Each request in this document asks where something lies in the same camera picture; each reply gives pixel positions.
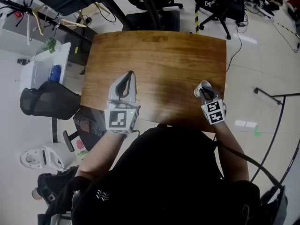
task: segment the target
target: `wooden table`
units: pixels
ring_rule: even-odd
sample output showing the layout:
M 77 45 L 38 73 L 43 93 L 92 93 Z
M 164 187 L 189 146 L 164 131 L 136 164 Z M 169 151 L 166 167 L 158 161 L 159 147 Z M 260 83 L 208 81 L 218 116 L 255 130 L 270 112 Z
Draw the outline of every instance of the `wooden table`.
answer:
M 110 85 L 136 76 L 139 119 L 211 132 L 195 87 L 207 80 L 224 95 L 225 40 L 169 31 L 126 31 L 94 37 L 81 105 L 104 110 Z

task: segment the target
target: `yellow and black striped pole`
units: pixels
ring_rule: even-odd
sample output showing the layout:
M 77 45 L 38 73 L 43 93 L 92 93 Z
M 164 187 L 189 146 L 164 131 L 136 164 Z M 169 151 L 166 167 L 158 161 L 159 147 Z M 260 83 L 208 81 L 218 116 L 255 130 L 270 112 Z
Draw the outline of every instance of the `yellow and black striped pole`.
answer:
M 279 26 L 283 27 L 284 29 L 288 30 L 289 32 L 291 32 L 291 33 L 292 33 L 293 35 L 295 35 L 297 38 L 300 38 L 300 36 L 299 36 L 297 33 L 295 33 L 295 32 L 293 32 L 293 31 L 289 30 L 288 28 L 286 28 L 285 26 L 281 25 L 281 24 L 278 23 L 278 22 L 277 22 L 277 24 L 278 24 Z
M 195 27 L 196 34 L 199 34 L 199 18 L 198 18 L 198 10 L 195 9 Z

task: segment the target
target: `chair leg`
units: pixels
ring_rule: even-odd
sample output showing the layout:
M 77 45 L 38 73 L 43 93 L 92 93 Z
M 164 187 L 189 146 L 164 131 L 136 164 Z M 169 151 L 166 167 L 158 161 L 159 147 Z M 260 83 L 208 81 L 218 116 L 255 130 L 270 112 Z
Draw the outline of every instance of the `chair leg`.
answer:
M 218 17 L 217 14 L 213 14 L 210 17 L 208 17 L 207 19 L 205 19 L 202 23 L 199 24 L 199 29 L 203 30 L 204 29 L 204 24 L 208 23 L 210 20 L 214 19 L 215 17 Z
M 228 29 L 227 29 L 227 27 L 226 27 L 226 24 L 225 24 L 225 22 L 224 22 L 224 19 L 220 17 L 219 20 L 220 20 L 220 22 L 221 22 L 223 28 L 225 29 L 225 32 L 226 32 L 226 34 L 227 34 L 227 39 L 230 40 L 230 39 L 231 39 L 231 36 L 230 36 L 229 31 L 228 31 Z

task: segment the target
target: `logo on shirt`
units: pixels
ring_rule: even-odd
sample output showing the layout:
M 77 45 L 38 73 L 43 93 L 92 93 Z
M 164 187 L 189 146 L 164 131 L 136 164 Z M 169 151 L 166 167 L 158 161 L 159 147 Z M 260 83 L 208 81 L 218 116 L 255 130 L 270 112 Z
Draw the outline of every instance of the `logo on shirt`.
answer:
M 102 190 L 98 190 L 96 194 L 97 199 L 102 199 L 103 201 L 107 201 L 109 199 L 109 194 L 103 192 Z

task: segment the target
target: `white floor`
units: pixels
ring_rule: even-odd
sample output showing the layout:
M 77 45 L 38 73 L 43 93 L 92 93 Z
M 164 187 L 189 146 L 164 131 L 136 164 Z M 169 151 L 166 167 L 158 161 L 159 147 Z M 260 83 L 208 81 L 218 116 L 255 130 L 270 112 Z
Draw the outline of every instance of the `white floor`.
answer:
M 127 0 L 115 0 L 125 14 L 141 12 Z M 184 9 L 180 11 L 180 31 L 195 33 L 195 2 L 194 0 L 175 0 L 183 3 Z M 249 17 L 247 31 L 240 34 L 242 40 L 241 51 L 233 58 L 230 69 L 226 74 L 226 89 L 224 101 L 227 104 L 226 123 L 236 136 L 244 152 L 253 159 L 261 162 L 271 142 L 276 128 L 281 106 L 262 94 L 255 94 L 253 89 L 259 87 L 269 94 L 300 92 L 300 53 L 294 53 L 286 41 L 276 31 L 269 19 L 246 12 Z M 206 19 L 209 12 L 199 12 L 200 22 Z M 294 30 L 292 19 L 287 14 L 286 4 L 276 12 L 274 23 L 282 24 Z M 232 39 L 227 42 L 227 64 L 230 58 L 240 47 L 240 41 L 235 30 L 233 20 L 226 20 Z M 90 26 L 98 33 L 121 31 L 122 24 L 117 21 L 111 24 L 100 15 L 93 16 Z M 279 31 L 296 48 L 299 40 L 290 32 L 277 25 Z M 226 33 L 218 21 L 211 21 L 205 25 L 200 34 L 226 39 Z M 300 97 L 286 99 L 278 135 L 274 141 L 265 167 L 279 180 L 287 169 L 295 152 L 300 137 Z M 72 121 L 66 121 L 62 127 L 75 129 Z M 260 136 L 255 136 L 257 125 Z M 156 124 L 138 120 L 137 128 L 141 132 Z M 122 145 L 118 157 L 136 138 L 131 134 Z M 256 167 L 249 165 L 250 177 Z M 272 185 L 269 179 L 259 172 L 254 180 L 261 190 L 267 191 Z

